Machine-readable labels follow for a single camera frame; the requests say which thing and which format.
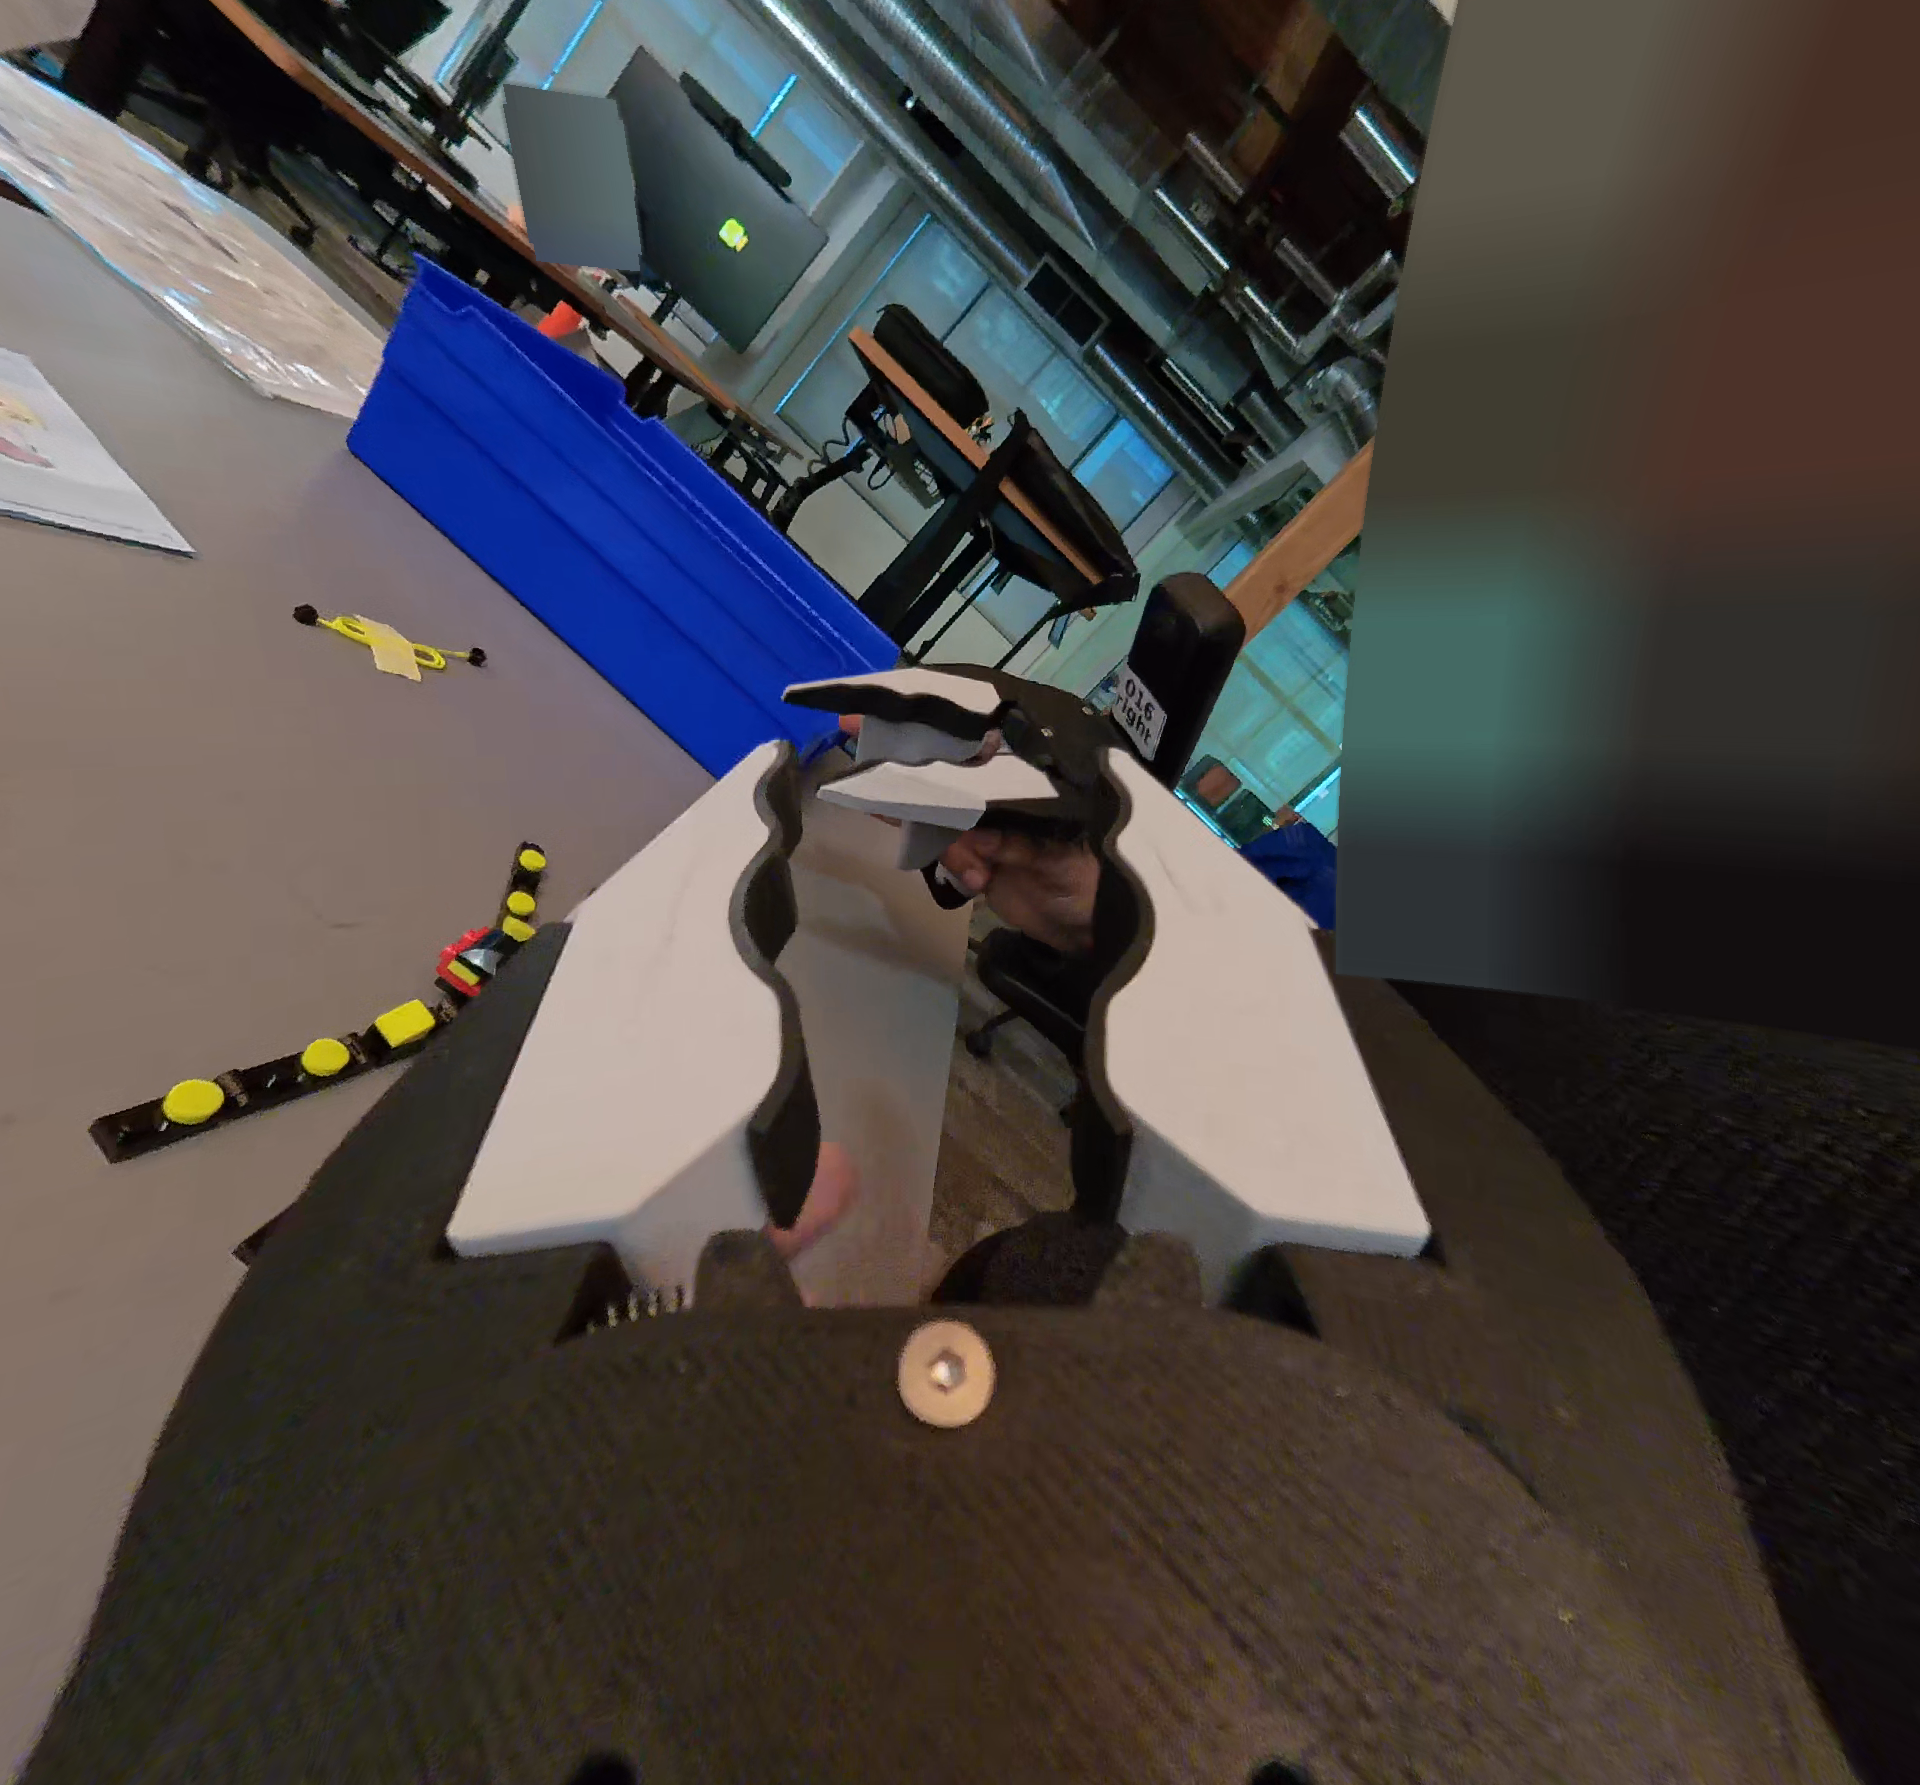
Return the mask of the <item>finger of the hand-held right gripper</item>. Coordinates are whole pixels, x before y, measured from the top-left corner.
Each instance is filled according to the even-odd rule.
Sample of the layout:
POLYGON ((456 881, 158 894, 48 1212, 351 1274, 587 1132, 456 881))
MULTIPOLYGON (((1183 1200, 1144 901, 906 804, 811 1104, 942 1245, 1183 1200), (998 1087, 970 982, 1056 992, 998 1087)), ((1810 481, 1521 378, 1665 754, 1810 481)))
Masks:
POLYGON ((818 790, 818 801, 846 813, 871 815, 896 828, 895 867, 926 871, 988 810, 983 765, 854 765, 818 790))
POLYGON ((785 706, 858 721, 852 763, 985 765, 999 757, 1034 763, 1034 735, 1016 710, 1017 685, 996 668, 886 668, 813 678, 783 689, 785 706))

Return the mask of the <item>dark computer monitor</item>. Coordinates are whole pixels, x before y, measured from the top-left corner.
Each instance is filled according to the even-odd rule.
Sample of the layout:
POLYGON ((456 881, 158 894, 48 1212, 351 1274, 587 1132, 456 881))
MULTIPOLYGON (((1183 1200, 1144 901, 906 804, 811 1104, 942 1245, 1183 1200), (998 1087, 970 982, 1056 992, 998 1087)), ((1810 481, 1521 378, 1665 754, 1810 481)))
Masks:
POLYGON ((828 245, 790 176, 689 72, 631 53, 610 102, 627 134, 644 266, 745 354, 828 245))

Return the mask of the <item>blue plastic bin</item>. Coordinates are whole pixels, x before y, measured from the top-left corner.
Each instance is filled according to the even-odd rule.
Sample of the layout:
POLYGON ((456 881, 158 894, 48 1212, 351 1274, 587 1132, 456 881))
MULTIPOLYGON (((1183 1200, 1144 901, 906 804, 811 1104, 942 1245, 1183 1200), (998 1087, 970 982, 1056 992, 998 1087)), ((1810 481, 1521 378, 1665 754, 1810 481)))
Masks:
POLYGON ((895 668, 854 598, 610 373, 418 261, 347 450, 710 776, 895 668))

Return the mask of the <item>clear plastic bag with sheet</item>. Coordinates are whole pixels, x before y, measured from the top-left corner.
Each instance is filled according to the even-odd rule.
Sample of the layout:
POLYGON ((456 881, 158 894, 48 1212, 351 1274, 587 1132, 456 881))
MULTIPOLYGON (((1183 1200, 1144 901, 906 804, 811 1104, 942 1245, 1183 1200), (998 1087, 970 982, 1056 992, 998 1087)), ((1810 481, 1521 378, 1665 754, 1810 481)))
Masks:
POLYGON ((2 70, 2 176, 259 395, 360 414, 383 333, 250 210, 14 69, 2 70))

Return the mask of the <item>black yellow lego spider model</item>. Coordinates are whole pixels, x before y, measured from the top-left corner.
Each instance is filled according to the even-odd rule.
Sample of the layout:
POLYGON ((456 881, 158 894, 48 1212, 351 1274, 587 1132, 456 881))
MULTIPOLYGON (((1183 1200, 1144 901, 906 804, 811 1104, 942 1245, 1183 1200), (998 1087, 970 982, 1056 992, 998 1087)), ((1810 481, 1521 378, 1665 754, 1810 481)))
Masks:
POLYGON ((155 1101, 95 1118, 89 1127, 90 1141, 111 1166, 128 1164, 190 1135, 259 1116, 415 1057, 451 1028, 535 937, 547 871, 550 858, 538 841, 525 839, 517 846, 510 879, 491 921, 442 948, 434 990, 425 998, 380 1013, 358 1033, 308 1041, 299 1053, 212 1078, 180 1079, 155 1101))

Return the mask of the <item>black bag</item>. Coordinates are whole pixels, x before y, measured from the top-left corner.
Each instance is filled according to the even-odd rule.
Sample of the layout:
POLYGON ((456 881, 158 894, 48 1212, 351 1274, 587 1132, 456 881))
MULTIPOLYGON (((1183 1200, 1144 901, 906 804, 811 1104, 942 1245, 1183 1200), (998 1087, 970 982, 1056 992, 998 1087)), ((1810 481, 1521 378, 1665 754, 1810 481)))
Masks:
POLYGON ((871 335, 883 351, 965 431, 983 429, 983 422, 992 418, 983 385, 908 306, 898 302, 883 306, 871 335))

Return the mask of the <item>lego instruction booklet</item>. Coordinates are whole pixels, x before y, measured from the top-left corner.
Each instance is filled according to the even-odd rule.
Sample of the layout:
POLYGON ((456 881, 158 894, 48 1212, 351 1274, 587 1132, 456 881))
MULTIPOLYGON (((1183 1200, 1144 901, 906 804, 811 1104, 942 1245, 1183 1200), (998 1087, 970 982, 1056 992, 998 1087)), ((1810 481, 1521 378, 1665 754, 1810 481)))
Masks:
POLYGON ((132 550, 198 556, 34 358, 13 351, 2 351, 2 516, 132 550))

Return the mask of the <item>person's dark knit sweater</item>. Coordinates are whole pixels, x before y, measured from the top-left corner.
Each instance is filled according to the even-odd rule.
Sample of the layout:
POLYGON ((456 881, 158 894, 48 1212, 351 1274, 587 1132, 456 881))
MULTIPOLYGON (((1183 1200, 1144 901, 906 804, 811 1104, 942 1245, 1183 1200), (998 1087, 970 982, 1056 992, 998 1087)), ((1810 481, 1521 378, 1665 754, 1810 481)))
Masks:
POLYGON ((1914 1784, 1917 1053, 1484 988, 1397 990, 1632 1267, 1856 1778, 1914 1784))

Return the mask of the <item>long wooden desk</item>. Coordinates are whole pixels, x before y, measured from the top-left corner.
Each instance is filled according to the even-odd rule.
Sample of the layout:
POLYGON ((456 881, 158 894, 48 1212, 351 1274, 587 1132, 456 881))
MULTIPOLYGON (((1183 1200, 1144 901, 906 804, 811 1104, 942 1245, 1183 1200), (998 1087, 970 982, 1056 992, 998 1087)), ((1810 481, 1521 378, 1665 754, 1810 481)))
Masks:
POLYGON ((488 193, 378 93, 340 83, 288 42, 247 0, 95 0, 63 65, 63 85, 104 118, 119 118, 156 51, 190 45, 177 72, 203 94, 215 72, 217 120, 238 123, 255 145, 301 148, 323 159, 345 151, 349 179, 372 186, 372 205, 398 214, 401 235, 434 236, 461 275, 499 302, 569 305, 600 335, 617 335, 637 357, 627 398, 646 416, 664 416, 677 390, 707 403, 772 456, 801 456, 805 447, 713 380, 662 323, 598 289, 585 273, 538 261, 488 193))

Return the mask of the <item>black-legged standing desk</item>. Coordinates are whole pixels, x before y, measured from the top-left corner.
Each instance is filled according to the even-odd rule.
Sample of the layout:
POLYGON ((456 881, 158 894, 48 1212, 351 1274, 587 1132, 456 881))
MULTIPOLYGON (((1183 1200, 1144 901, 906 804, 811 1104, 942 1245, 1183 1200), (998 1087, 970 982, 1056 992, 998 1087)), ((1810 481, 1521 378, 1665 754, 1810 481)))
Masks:
POLYGON ((847 342, 866 373, 849 408, 856 436, 871 466, 927 505, 856 600, 878 630, 906 648, 979 569, 1043 590, 1045 620, 1137 598, 1139 565, 1116 525, 1025 414, 983 444, 883 351, 871 327, 852 330, 847 342))

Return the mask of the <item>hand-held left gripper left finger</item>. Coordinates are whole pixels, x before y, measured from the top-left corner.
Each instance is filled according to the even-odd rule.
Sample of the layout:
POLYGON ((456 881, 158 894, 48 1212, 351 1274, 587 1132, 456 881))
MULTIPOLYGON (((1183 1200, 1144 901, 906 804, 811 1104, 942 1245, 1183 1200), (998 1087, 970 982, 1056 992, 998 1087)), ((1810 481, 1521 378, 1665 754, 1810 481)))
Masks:
POLYGON ((794 1225, 821 1160, 796 993, 796 748, 749 752, 565 924, 456 1200, 464 1256, 608 1247, 693 1289, 713 1235, 794 1225))

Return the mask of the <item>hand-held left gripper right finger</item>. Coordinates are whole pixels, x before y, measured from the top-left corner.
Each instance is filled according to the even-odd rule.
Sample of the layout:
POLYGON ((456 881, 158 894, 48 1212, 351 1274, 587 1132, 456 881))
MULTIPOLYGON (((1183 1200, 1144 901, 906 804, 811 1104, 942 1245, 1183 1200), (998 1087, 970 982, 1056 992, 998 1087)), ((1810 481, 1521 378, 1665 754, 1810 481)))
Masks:
POLYGON ((1232 1291, 1273 1247, 1417 1258, 1434 1225, 1307 915, 1123 751, 1077 1141, 1097 1204, 1232 1291))

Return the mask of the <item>person's right hand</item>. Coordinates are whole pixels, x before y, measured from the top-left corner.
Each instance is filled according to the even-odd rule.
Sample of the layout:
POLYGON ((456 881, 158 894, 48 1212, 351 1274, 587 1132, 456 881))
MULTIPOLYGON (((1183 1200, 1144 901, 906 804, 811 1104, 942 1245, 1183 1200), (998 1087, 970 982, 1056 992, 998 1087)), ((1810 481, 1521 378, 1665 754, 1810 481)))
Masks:
POLYGON ((1103 867, 1082 839, 973 826, 942 851, 937 873, 1006 927, 1055 953, 1091 948, 1103 867))

